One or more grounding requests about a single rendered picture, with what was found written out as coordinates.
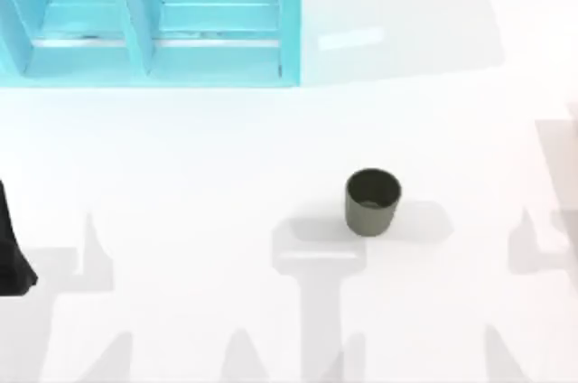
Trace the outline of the dark olive green cup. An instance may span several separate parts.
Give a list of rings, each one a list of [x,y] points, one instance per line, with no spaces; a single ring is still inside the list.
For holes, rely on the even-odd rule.
[[[345,186],[345,220],[362,237],[377,237],[387,231],[402,197],[394,174],[379,168],[364,168],[350,176]]]

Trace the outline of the light blue rack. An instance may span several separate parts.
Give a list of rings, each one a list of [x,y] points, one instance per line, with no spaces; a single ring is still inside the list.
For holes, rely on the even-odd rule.
[[[302,0],[0,0],[0,87],[293,87]]]

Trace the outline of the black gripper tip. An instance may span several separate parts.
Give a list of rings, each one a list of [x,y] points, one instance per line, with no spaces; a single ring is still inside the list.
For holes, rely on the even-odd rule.
[[[5,187],[0,180],[0,297],[25,295],[37,285],[38,279],[16,240]]]

